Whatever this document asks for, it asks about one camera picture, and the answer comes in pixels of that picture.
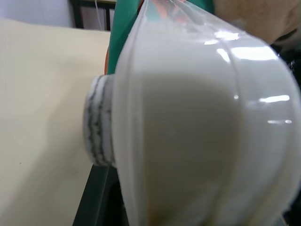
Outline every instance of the white plastic shell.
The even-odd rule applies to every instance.
[[[146,0],[119,57],[113,150],[130,226],[268,226],[301,178],[299,90],[263,41]]]

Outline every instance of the black surface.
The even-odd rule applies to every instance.
[[[289,39],[290,37],[292,37],[295,33],[297,32],[297,29],[289,32],[288,34],[285,34],[283,36],[281,36],[279,39],[277,39],[276,41],[284,41],[286,39]]]
[[[73,226],[126,226],[122,208],[117,170],[93,166]]]
[[[105,9],[105,18],[106,18],[106,25],[107,25],[107,31],[111,30],[111,24],[110,24],[110,9]]]
[[[95,2],[94,1],[87,1],[87,0],[75,0],[78,2],[80,6],[84,7],[90,7],[90,8],[95,8]],[[112,3],[107,3],[107,2],[97,2],[97,7],[98,8],[110,8],[110,9],[115,9],[115,2]]]
[[[281,47],[281,46],[278,46],[278,45],[275,45],[275,44],[272,44],[271,47],[272,47],[272,49],[275,50],[275,52],[276,52],[277,54],[280,53],[281,50],[282,50],[282,47]]]
[[[290,50],[280,54],[280,56],[287,63],[299,88],[301,88],[301,51]],[[301,226],[301,190],[291,204],[290,209],[284,214],[284,219],[289,226]]]
[[[70,3],[72,5],[75,27],[84,28],[83,17],[81,14],[79,1],[71,0]]]

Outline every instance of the green object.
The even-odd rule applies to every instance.
[[[115,73],[119,55],[137,18],[139,2],[140,0],[117,0],[109,44],[108,74]],[[213,0],[189,0],[189,2],[214,13]]]

